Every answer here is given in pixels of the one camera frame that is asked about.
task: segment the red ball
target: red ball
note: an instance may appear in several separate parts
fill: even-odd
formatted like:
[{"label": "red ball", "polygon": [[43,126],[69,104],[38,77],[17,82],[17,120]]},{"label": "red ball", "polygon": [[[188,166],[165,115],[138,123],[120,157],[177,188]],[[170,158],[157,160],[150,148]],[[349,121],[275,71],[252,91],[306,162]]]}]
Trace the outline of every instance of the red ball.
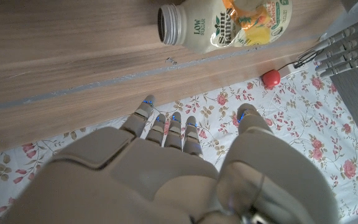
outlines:
[{"label": "red ball", "polygon": [[277,70],[271,70],[266,72],[262,77],[262,81],[264,82],[266,87],[273,87],[280,84],[281,75]]}]

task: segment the cable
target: cable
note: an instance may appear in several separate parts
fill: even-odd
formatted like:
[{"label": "cable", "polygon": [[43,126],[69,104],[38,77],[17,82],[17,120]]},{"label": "cable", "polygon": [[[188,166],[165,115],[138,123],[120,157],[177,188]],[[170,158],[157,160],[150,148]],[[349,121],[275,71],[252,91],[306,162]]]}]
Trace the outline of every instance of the cable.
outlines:
[{"label": "cable", "polygon": [[317,57],[317,55],[321,54],[323,51],[324,51],[324,49],[315,51],[315,50],[313,50],[313,48],[310,48],[309,50],[302,53],[298,57],[298,60],[293,65],[294,68],[300,68],[304,64],[311,62],[313,59],[315,59]]},{"label": "cable", "polygon": [[281,67],[281,68],[277,69],[277,71],[280,71],[281,69],[283,69],[283,68],[284,68],[284,67],[286,67],[287,65],[291,65],[291,64],[293,64],[293,63],[295,63],[295,62],[290,62],[290,63],[288,63],[288,64],[284,65],[283,67]]}]

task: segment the bottle label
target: bottle label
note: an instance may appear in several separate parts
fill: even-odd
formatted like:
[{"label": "bottle label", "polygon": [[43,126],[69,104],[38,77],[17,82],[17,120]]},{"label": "bottle label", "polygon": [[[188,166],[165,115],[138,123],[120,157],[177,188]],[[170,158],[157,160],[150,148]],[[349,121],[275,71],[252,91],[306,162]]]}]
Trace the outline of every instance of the bottle label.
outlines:
[{"label": "bottle label", "polygon": [[205,32],[205,19],[194,20],[194,34],[204,35]]},{"label": "bottle label", "polygon": [[222,1],[224,8],[213,19],[215,32],[211,36],[211,43],[217,48],[268,44],[288,27],[290,0],[269,0],[258,6],[240,0]]}]

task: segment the floral tablecloth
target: floral tablecloth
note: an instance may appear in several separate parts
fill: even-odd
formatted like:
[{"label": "floral tablecloth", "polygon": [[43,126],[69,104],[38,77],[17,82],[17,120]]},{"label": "floral tablecloth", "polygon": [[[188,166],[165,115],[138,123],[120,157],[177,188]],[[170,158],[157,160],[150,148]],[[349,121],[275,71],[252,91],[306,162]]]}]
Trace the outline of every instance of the floral tablecloth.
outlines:
[{"label": "floral tablecloth", "polygon": [[[236,111],[242,103],[258,108],[276,136],[320,169],[337,200],[341,223],[358,223],[358,128],[331,80],[320,79],[313,64],[307,72],[274,88],[264,87],[255,78],[158,106],[149,120],[163,113],[169,121],[174,111],[182,114],[182,120],[195,116],[204,157],[219,169],[237,135]],[[0,152],[0,216],[61,148],[96,129],[120,127],[125,119]]]}]

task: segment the red flower pattern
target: red flower pattern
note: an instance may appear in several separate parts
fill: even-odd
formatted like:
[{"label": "red flower pattern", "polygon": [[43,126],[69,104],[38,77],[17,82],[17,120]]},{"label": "red flower pattern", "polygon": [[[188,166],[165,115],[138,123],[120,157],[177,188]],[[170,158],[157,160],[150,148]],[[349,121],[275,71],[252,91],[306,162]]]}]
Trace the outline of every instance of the red flower pattern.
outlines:
[{"label": "red flower pattern", "polygon": [[224,95],[219,94],[218,97],[216,98],[216,101],[221,105],[224,106],[226,104],[226,98],[224,97]]},{"label": "red flower pattern", "polygon": [[251,90],[254,87],[253,83],[248,83],[247,84],[247,89]]},{"label": "red flower pattern", "polygon": [[349,124],[344,124],[343,130],[345,131],[346,134],[349,134],[352,131],[352,128]]},{"label": "red flower pattern", "polygon": [[27,153],[27,157],[31,159],[33,156],[36,155],[36,153],[37,153],[36,151],[28,152],[28,153]]},{"label": "red flower pattern", "polygon": [[3,211],[5,211],[5,210],[7,210],[7,206],[2,206],[2,207],[0,207],[0,212],[3,212]]},{"label": "red flower pattern", "polygon": [[23,177],[18,177],[18,178],[16,178],[16,179],[14,179],[13,182],[14,182],[15,184],[17,184],[17,183],[19,183],[20,181],[22,181],[22,179],[23,179]]},{"label": "red flower pattern", "polygon": [[312,144],[312,146],[313,146],[314,148],[317,148],[317,149],[321,148],[322,145],[323,145],[323,144],[321,143],[321,141],[319,141],[319,140],[317,140],[317,139],[313,140],[313,142],[312,142],[311,144]]},{"label": "red flower pattern", "polygon": [[9,203],[10,205],[12,205],[13,203],[15,203],[15,201],[16,201],[16,199],[14,199],[14,198],[12,198],[12,197],[10,197],[10,198],[8,199],[8,203]]},{"label": "red flower pattern", "polygon": [[345,172],[345,176],[347,178],[352,178],[356,175],[356,167],[350,160],[346,160],[345,164],[343,165],[343,169]]},{"label": "red flower pattern", "polygon": [[231,120],[233,122],[233,125],[238,128],[239,127],[239,121],[237,120],[237,115],[233,112],[233,115],[231,116]]},{"label": "red flower pattern", "polygon": [[242,92],[242,97],[245,100],[249,100],[249,101],[255,100],[254,97],[252,97],[252,94],[247,93],[245,90]]},{"label": "red flower pattern", "polygon": [[201,137],[201,138],[203,138],[203,139],[207,139],[206,133],[205,133],[204,130],[201,130],[198,136]]},{"label": "red flower pattern", "polygon": [[269,126],[273,125],[273,121],[271,119],[265,118],[265,121],[266,121],[267,125],[269,125]]},{"label": "red flower pattern", "polygon": [[34,176],[35,176],[35,174],[32,172],[32,173],[28,176],[28,179],[29,179],[29,180],[34,179]]},{"label": "red flower pattern", "polygon": [[30,151],[30,150],[33,149],[33,148],[34,148],[34,146],[33,146],[32,143],[28,143],[28,144],[24,144],[24,145],[23,145],[23,151],[24,151],[24,152],[28,152],[28,151]]},{"label": "red flower pattern", "polygon": [[317,90],[322,89],[322,87],[323,87],[323,85],[324,85],[324,84],[322,83],[322,81],[320,80],[320,78],[317,78],[317,77],[312,78],[312,79],[311,79],[311,83],[312,83],[312,85],[313,85],[314,87],[317,88]]},{"label": "red flower pattern", "polygon": [[320,109],[320,107],[323,106],[323,104],[320,102],[320,101],[317,101],[315,104],[314,104],[314,107],[316,109]]},{"label": "red flower pattern", "polygon": [[315,148],[313,149],[313,159],[319,160],[323,157],[323,152],[321,149]]},{"label": "red flower pattern", "polygon": [[169,125],[170,125],[170,123],[169,123],[169,121],[167,120],[167,121],[165,122],[165,125],[164,125],[164,135],[167,135],[167,134],[168,134],[168,132],[169,132]]},{"label": "red flower pattern", "polygon": [[329,88],[331,89],[331,93],[335,93],[337,91],[334,84],[331,84]]},{"label": "red flower pattern", "polygon": [[19,174],[26,174],[27,173],[27,171],[25,171],[24,169],[18,169],[18,170],[16,170],[16,172],[19,173]]}]

